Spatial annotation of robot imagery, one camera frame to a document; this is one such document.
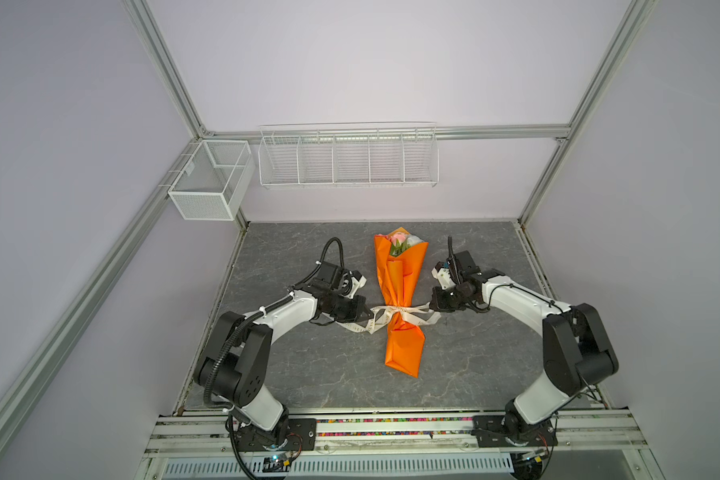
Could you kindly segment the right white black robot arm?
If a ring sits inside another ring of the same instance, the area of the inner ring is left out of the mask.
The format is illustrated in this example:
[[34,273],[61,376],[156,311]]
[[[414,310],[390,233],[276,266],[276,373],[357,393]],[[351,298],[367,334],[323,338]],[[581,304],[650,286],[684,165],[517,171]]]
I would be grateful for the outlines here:
[[498,442],[551,445],[551,418],[575,397],[616,374],[619,361],[597,309],[546,297],[502,272],[481,270],[467,251],[450,252],[436,264],[430,307],[440,313],[499,309],[529,326],[542,339],[542,373],[510,400],[501,418],[482,417],[475,431]]

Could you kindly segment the orange yellow wrapping paper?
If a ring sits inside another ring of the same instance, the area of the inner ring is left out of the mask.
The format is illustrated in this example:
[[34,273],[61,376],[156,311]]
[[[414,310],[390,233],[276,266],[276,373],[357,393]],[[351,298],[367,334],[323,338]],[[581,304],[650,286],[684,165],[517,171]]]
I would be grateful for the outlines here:
[[[405,245],[393,246],[389,236],[395,232],[410,232],[400,227],[389,234],[374,236],[376,272],[384,305],[413,306],[413,296],[418,284],[428,243],[408,249]],[[385,365],[410,377],[419,376],[426,336],[421,327],[395,319],[385,327],[387,343]]]

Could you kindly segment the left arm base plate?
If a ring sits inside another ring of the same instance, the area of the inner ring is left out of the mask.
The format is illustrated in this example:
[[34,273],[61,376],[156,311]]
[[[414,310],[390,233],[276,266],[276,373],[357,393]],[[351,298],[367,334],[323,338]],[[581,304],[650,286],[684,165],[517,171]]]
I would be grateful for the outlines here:
[[315,418],[286,418],[272,431],[253,424],[236,427],[232,438],[241,452],[312,451],[317,439]]

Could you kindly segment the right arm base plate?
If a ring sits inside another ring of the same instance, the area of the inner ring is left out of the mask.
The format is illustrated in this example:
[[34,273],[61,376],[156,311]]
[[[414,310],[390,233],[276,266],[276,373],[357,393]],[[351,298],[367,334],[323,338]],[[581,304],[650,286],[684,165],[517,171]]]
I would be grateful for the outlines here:
[[472,435],[482,448],[551,448],[558,445],[556,429],[550,419],[531,425],[512,412],[474,416]]

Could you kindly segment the white fake rose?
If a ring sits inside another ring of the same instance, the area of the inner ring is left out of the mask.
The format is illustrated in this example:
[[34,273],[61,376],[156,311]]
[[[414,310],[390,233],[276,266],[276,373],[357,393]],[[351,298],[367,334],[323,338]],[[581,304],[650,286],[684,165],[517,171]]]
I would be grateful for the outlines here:
[[404,242],[404,245],[405,245],[405,248],[408,249],[408,248],[410,248],[410,247],[412,247],[412,246],[415,246],[415,245],[417,245],[417,244],[420,244],[420,243],[422,243],[422,242],[423,242],[423,240],[422,240],[421,238],[419,238],[419,237],[417,237],[417,236],[415,236],[415,235],[409,235],[409,236],[406,238],[406,240],[405,240],[405,242]]

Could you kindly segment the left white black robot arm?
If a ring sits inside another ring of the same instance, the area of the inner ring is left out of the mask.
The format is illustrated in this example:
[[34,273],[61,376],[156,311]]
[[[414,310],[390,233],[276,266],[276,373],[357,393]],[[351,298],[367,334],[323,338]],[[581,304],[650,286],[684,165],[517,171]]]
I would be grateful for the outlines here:
[[283,298],[246,314],[219,316],[200,354],[193,381],[208,408],[224,410],[246,432],[280,446],[289,435],[288,410],[265,385],[272,345],[295,327],[325,317],[325,325],[351,327],[373,318],[358,294],[366,283],[346,267],[344,248],[330,238],[314,269]]

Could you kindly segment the cream printed ribbon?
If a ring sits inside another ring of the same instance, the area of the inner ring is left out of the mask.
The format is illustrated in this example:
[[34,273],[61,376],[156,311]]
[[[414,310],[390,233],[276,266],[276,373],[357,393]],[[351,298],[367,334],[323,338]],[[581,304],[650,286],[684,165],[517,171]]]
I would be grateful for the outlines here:
[[371,317],[364,325],[348,322],[340,323],[340,326],[353,333],[374,334],[390,325],[395,319],[421,327],[435,325],[441,318],[441,314],[430,309],[428,304],[410,307],[383,305],[372,307],[370,313]]

